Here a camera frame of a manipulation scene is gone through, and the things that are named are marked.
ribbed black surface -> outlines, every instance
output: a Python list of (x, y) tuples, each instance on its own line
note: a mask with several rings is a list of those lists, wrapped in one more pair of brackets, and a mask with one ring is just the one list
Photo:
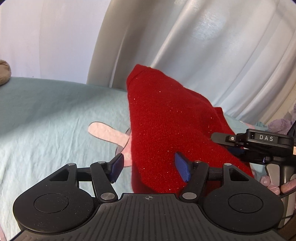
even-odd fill
[(284, 241), (276, 232), (239, 235), (210, 223), (195, 204), (183, 203), (173, 194), (124, 194), (103, 204), (84, 226), (69, 233), (40, 235), (24, 231), (15, 241)]

folded red clothing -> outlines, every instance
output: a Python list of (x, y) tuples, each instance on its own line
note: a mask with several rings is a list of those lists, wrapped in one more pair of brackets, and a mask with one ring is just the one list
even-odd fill
[(210, 140), (214, 132), (234, 134), (220, 107), (161, 71), (141, 65), (129, 75), (127, 90), (135, 193), (179, 193), (186, 183), (174, 165), (177, 151), (211, 167), (232, 163), (252, 176), (249, 164)]

white curtain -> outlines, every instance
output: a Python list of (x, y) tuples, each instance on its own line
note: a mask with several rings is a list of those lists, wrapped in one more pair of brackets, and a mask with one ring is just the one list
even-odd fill
[(292, 0), (6, 0), (0, 58), (13, 76), (121, 89), (151, 66), (253, 123), (296, 82), (295, 29)]
[(0, 58), (15, 77), (86, 83), (110, 0), (6, 0)]
[(295, 29), (291, 0), (112, 0), (88, 83), (125, 89), (135, 64), (151, 66), (253, 123), (296, 82)]

brown plush toy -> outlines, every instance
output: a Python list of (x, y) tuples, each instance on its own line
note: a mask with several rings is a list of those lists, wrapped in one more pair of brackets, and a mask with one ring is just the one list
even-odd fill
[(10, 77), (11, 69), (9, 64), (4, 60), (0, 60), (0, 85), (7, 83)]

black mechanical device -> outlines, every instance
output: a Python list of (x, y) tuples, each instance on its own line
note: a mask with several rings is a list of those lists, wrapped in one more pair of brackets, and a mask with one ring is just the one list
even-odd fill
[[(269, 135), (268, 145), (260, 135)], [(265, 162), (291, 163), (282, 158), (290, 156), (294, 142), (284, 135), (248, 130), (212, 138), (239, 151), (252, 146), (265, 154)], [(259, 162), (255, 153), (249, 162)], [(25, 191), (13, 205), (21, 232), (12, 240), (285, 240), (276, 231), (284, 213), (281, 198), (231, 163), (213, 168), (176, 153), (175, 166), (187, 182), (180, 196), (125, 193), (118, 199), (111, 183), (123, 164), (122, 154), (89, 168), (70, 163)], [(95, 197), (79, 188), (81, 181), (92, 182)], [(208, 181), (220, 181), (221, 187), (204, 195)]]

